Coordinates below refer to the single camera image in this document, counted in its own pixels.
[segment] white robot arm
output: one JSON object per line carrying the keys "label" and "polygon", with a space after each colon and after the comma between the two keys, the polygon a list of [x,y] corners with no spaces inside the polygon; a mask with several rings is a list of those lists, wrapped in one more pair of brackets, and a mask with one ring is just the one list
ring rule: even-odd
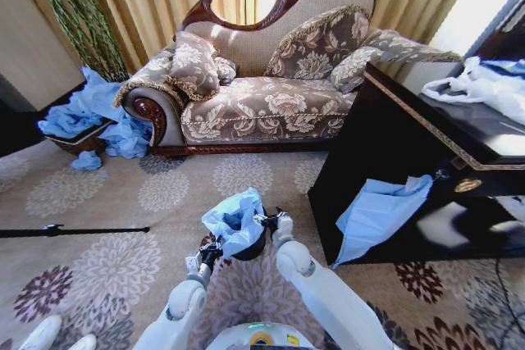
{"label": "white robot arm", "polygon": [[[276,219],[277,230],[272,242],[276,248],[277,269],[299,290],[306,307],[341,349],[398,349],[386,336],[373,310],[332,270],[313,259],[303,244],[294,240],[291,218],[281,212]],[[134,350],[186,349],[189,332],[206,305],[213,262],[221,253],[216,249],[201,252],[205,253],[186,258],[187,279],[171,291],[168,305],[144,331]],[[219,335],[209,348],[220,348],[217,345],[223,344],[226,336]],[[239,335],[233,336],[238,342]],[[226,349],[238,343],[224,344]]]}
{"label": "white robot arm", "polygon": [[272,240],[277,269],[301,293],[304,304],[341,349],[392,350],[374,311],[332,270],[321,266],[308,249],[293,240],[292,220],[278,218]]}

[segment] basket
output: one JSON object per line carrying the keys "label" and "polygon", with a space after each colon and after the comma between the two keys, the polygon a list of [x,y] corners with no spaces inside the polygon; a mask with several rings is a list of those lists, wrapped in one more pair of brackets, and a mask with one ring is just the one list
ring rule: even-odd
{"label": "basket", "polygon": [[63,139],[54,135],[44,134],[46,139],[50,139],[60,148],[73,155],[78,156],[83,151],[95,151],[98,155],[106,149],[106,140],[99,139],[98,136],[108,127],[112,120],[105,120],[101,125],[95,125],[72,139]]}

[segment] patterned rug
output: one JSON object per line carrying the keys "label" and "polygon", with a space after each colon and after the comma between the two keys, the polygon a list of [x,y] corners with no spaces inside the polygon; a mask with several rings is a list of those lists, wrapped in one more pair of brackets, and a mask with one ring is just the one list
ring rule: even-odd
{"label": "patterned rug", "polygon": [[[306,192],[323,152],[104,157],[100,170],[68,167],[72,156],[43,142],[0,159],[0,222],[6,228],[62,223],[68,229],[150,225],[148,234],[3,239],[0,243],[0,350],[15,349],[45,317],[64,323],[53,348],[89,332],[97,349],[127,349],[158,317],[185,277],[184,257],[209,241],[200,217],[223,198],[254,186],[272,211],[294,218],[294,234],[324,262]],[[525,325],[525,260],[500,263],[509,301]],[[342,266],[336,273],[410,349],[524,349],[495,275],[494,260]],[[190,348],[224,328],[273,320],[295,326],[318,348],[337,349],[297,291],[275,268],[270,245],[253,261],[217,262]]]}

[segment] blue cloth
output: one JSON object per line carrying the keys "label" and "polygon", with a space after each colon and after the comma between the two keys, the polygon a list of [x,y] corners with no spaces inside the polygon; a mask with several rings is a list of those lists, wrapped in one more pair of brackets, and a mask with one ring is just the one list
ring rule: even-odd
{"label": "blue cloth", "polygon": [[263,225],[253,218],[258,213],[264,213],[261,196],[248,188],[206,212],[202,221],[220,241],[222,255],[229,257],[252,246],[263,233]]}
{"label": "blue cloth", "polygon": [[68,104],[51,108],[45,120],[39,122],[39,128],[44,134],[70,139],[93,125],[101,125],[104,118],[111,119],[116,124],[98,136],[107,141],[106,154],[126,159],[143,157],[148,150],[151,125],[112,105],[120,83],[107,82],[88,67],[82,67],[82,73],[86,79],[84,88],[73,93]]}
{"label": "blue cloth", "polygon": [[367,180],[336,222],[343,233],[339,256],[332,264],[361,257],[391,237],[425,202],[432,177],[409,177],[406,184]]}
{"label": "blue cloth", "polygon": [[95,151],[83,151],[79,158],[71,162],[71,167],[75,170],[92,171],[97,170],[102,165],[100,157]]}
{"label": "blue cloth", "polygon": [[482,61],[482,65],[489,66],[502,75],[512,75],[525,79],[525,59],[519,61]]}

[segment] floral pillow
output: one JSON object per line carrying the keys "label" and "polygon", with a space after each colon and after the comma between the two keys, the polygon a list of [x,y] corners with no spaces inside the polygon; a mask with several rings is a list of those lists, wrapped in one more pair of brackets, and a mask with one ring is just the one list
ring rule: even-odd
{"label": "floral pillow", "polygon": [[229,61],[224,57],[215,57],[215,66],[219,75],[220,85],[229,85],[231,81],[237,76],[237,65],[233,61]]}
{"label": "floral pillow", "polygon": [[208,100],[219,93],[219,77],[213,61],[215,48],[188,32],[176,33],[175,51],[166,82],[191,100]]}
{"label": "floral pillow", "polygon": [[330,81],[343,94],[357,88],[364,81],[364,68],[368,61],[389,61],[392,55],[374,47],[361,47],[353,51],[330,74]]}
{"label": "floral pillow", "polygon": [[368,19],[361,7],[344,6],[307,20],[281,40],[264,75],[302,80],[327,77],[361,45]]}

